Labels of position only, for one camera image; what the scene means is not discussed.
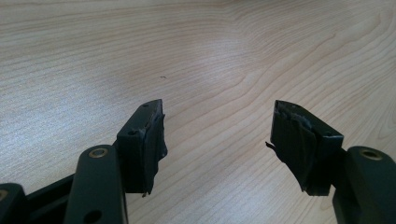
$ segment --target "wooden surface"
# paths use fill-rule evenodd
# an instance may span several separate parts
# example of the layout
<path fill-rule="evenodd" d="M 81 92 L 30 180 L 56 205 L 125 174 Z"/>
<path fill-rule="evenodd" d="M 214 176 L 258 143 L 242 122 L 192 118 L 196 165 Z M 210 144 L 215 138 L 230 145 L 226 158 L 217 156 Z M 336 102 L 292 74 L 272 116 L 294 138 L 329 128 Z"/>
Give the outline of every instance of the wooden surface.
<path fill-rule="evenodd" d="M 336 223 L 264 144 L 274 101 L 396 159 L 394 0 L 0 0 L 0 182 L 74 173 L 162 98 L 168 156 L 131 223 Z"/>

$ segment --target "wooden table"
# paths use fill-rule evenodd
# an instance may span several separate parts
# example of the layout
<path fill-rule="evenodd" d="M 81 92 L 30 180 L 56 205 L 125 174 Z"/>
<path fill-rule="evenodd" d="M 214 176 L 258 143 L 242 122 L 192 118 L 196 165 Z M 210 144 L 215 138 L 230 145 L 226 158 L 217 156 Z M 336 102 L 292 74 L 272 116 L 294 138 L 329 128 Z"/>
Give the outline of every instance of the wooden table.
<path fill-rule="evenodd" d="M 169 154 L 131 223 L 336 223 L 265 146 L 274 101 L 395 160 L 395 71 L 394 0 L 1 0 L 0 182 L 74 173 L 162 98 Z"/>

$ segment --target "round hole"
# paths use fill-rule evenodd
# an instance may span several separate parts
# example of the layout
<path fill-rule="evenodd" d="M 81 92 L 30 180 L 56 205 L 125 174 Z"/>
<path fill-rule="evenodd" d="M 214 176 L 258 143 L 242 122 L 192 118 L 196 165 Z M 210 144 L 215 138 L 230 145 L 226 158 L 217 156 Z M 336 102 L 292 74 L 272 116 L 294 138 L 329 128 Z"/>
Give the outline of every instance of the round hole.
<path fill-rule="evenodd" d="M 370 149 L 362 149 L 361 155 L 363 157 L 373 160 L 373 161 L 381 161 L 382 160 L 382 156 L 378 152 L 372 151 Z"/>
<path fill-rule="evenodd" d="M 90 157 L 101 158 L 104 157 L 107 154 L 107 152 L 108 152 L 107 148 L 103 148 L 103 147 L 96 148 L 90 152 Z"/>
<path fill-rule="evenodd" d="M 93 210 L 84 217 L 84 223 L 95 223 L 102 217 L 102 212 Z"/>
<path fill-rule="evenodd" d="M 8 195 L 8 191 L 6 191 L 5 189 L 0 189 L 0 202 L 3 201 L 3 199 L 5 199 Z"/>
<path fill-rule="evenodd" d="M 130 132 L 128 132 L 129 135 L 135 135 L 137 134 L 137 130 L 131 130 Z"/>

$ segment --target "light wood tabletop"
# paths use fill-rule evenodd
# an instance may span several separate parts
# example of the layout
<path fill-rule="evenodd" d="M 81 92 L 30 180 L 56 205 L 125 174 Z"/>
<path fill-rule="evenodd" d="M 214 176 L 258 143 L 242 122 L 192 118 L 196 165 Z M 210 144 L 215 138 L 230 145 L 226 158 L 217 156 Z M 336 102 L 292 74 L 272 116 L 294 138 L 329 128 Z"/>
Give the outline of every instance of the light wood tabletop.
<path fill-rule="evenodd" d="M 0 183 L 31 193 L 163 99 L 130 223 L 336 223 L 269 141 L 275 100 L 396 159 L 394 0 L 0 0 Z"/>

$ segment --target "wood grain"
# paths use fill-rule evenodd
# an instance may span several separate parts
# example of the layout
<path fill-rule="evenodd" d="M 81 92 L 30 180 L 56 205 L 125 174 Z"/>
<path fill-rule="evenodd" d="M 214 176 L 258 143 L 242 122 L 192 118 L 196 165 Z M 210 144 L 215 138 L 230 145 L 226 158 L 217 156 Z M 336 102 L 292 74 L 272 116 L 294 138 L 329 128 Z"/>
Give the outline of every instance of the wood grain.
<path fill-rule="evenodd" d="M 389 0 L 0 0 L 0 182 L 30 193 L 162 98 L 169 155 L 131 223 L 336 223 L 265 147 L 276 99 L 396 159 Z"/>

